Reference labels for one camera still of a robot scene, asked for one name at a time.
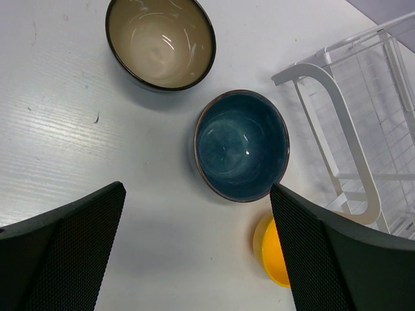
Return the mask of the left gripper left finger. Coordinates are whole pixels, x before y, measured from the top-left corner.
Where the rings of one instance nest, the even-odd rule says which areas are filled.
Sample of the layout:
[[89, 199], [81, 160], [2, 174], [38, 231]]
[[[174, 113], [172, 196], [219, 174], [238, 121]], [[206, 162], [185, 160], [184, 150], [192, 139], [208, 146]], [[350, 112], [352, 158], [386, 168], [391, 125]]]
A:
[[1, 228], [2, 310], [94, 310], [126, 190], [113, 182]]

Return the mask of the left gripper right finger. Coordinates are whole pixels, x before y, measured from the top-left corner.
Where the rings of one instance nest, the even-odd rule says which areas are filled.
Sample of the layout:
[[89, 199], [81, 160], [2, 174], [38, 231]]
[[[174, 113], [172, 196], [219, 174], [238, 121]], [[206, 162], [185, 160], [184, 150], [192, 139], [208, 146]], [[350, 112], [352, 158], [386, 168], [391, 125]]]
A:
[[282, 185], [270, 201], [297, 310], [413, 310], [414, 241], [365, 227]]

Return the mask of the yellow bowl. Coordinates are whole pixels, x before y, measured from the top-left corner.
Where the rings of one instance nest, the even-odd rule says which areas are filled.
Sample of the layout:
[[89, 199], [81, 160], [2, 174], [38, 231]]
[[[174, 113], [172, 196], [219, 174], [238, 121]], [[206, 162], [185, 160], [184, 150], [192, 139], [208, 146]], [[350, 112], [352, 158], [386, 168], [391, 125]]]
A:
[[265, 214], [256, 225], [252, 247], [255, 259], [268, 278], [279, 286], [290, 288], [289, 276], [272, 213]]

